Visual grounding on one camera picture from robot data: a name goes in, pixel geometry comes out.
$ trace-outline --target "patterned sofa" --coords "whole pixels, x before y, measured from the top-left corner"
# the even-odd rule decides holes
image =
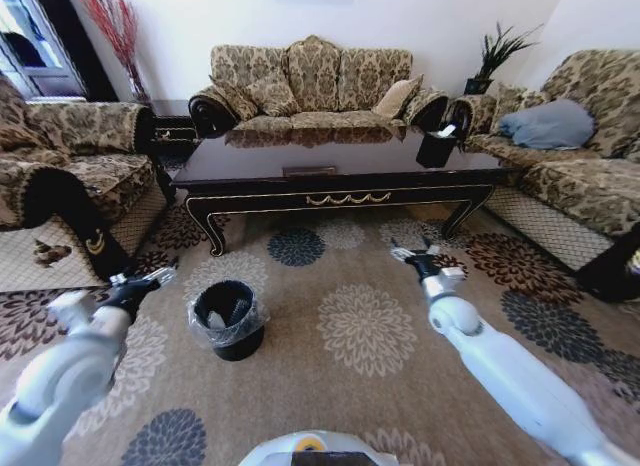
[[[420,90],[398,119],[387,120],[371,112],[393,83],[409,78],[411,64],[409,51],[340,49],[317,36],[288,48],[216,46],[211,51],[213,81],[244,88],[282,70],[301,112],[284,117],[261,114],[241,121],[228,98],[213,86],[196,93],[189,110],[200,137],[232,128],[268,129],[287,137],[302,129],[402,128],[416,124],[423,130],[433,130],[447,107],[447,97],[441,91]]]
[[[640,51],[579,51],[540,92],[523,88],[515,100],[541,95],[577,101],[595,118],[596,133],[583,149],[532,150],[489,134],[505,111],[490,95],[463,96],[453,104],[468,148],[524,168],[487,207],[573,270],[584,270],[623,236],[628,247],[622,256],[632,254],[640,246],[634,228],[640,219]]]
[[[0,291],[104,284],[132,264],[171,197],[156,163],[139,154],[153,113],[27,104],[2,75],[0,101]]]

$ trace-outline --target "black coffee table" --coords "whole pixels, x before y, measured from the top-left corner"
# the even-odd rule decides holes
[[[444,238],[515,170],[418,130],[230,131],[206,139],[173,180],[187,211],[224,253],[214,216],[228,213],[461,202]]]

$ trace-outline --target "rug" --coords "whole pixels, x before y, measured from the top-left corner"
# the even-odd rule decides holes
[[[228,252],[173,206],[141,252],[141,272],[178,256],[150,294],[109,396],[67,437],[63,465],[236,465],[262,441],[304,429],[355,434],[415,466],[564,464],[522,432],[427,322],[417,276],[391,241],[441,247],[461,296],[574,387],[617,444],[640,456],[640,309],[602,303],[552,259],[480,211],[449,241],[442,206],[219,218]],[[270,320],[239,363],[197,346],[186,304],[225,278],[251,285]],[[60,291],[0,296],[0,398],[64,330],[45,305]]]

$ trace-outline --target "vase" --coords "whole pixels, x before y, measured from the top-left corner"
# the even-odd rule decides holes
[[[492,82],[493,79],[469,78],[464,88],[464,94],[484,94]]]
[[[127,68],[127,73],[129,74],[129,87],[131,88],[131,95],[133,96],[133,100],[136,103],[149,106],[151,104],[151,100],[149,99],[149,95],[144,89],[142,79],[140,78],[140,74],[138,73],[138,68],[136,68],[135,66],[129,67]]]

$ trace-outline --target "black tissue box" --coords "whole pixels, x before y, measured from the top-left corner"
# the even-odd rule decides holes
[[[436,133],[425,133],[416,161],[425,168],[443,168],[457,144],[455,136],[443,138]]]

